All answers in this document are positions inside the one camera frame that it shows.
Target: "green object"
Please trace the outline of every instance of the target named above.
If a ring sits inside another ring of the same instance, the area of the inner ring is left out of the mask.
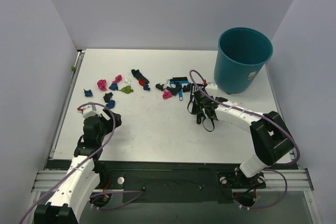
[[[123,87],[120,91],[124,92],[125,94],[129,94],[133,92],[134,90],[131,88],[131,86],[126,86],[126,87]]]

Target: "white label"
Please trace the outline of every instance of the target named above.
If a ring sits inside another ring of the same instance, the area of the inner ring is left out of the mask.
[[[249,80],[252,80],[253,77],[256,75],[256,72],[257,72],[257,71],[251,72],[251,73],[248,75],[247,80],[248,80],[248,81],[249,81]]]

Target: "blue object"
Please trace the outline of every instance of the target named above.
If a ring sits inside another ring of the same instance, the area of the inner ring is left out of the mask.
[[[185,80],[185,81],[170,81],[170,87],[172,87],[172,84],[174,84],[174,82],[178,82],[179,84],[181,84],[181,86],[182,86],[182,84],[188,84],[189,83],[189,81],[188,80]],[[179,93],[178,93],[179,95],[178,95],[178,99],[180,100],[180,101],[183,101],[183,92],[182,92],[182,89],[179,91]]]
[[[148,86],[148,84],[145,84],[145,85],[143,86],[143,90],[148,90],[148,91],[150,91],[151,88]]]
[[[118,84],[116,84],[116,83],[112,83],[111,86],[109,86],[109,89],[110,89],[110,90],[113,90],[113,91],[114,91],[114,90],[118,90]]]
[[[116,105],[116,101],[111,100],[109,103],[106,104],[106,107],[108,107],[109,109],[113,109],[115,105]]]
[[[86,97],[92,97],[93,96],[91,89],[84,90],[84,94],[85,94]]]
[[[272,54],[271,41],[256,30],[237,27],[225,31],[218,41],[217,85],[227,94],[243,92]]]

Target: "screw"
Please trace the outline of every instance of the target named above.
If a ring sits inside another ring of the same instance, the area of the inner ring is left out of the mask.
[[[226,184],[227,183],[226,177],[220,177],[219,182],[221,182],[222,184]]]
[[[119,185],[122,185],[122,184],[124,184],[125,179],[124,179],[123,177],[119,177],[119,178],[117,179],[117,182],[118,182]]]

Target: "red object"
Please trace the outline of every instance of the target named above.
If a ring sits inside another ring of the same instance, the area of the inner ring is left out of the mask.
[[[140,84],[141,86],[146,85],[146,83],[145,83],[143,80],[141,80],[141,79],[139,79],[139,84]]]
[[[97,85],[98,85],[98,88],[99,88],[101,91],[106,91],[106,90],[107,90],[106,87],[105,87],[105,85],[106,85],[106,80],[99,80],[99,81],[97,82]]]
[[[114,81],[112,81],[112,83],[118,83],[119,81],[121,81],[122,77],[121,74],[116,76],[116,79]]]
[[[168,98],[170,98],[170,97],[173,97],[173,95],[171,94],[171,92],[169,92],[169,91],[165,91],[165,92],[163,93],[162,97],[163,97],[164,100],[166,100],[166,99],[168,99]]]

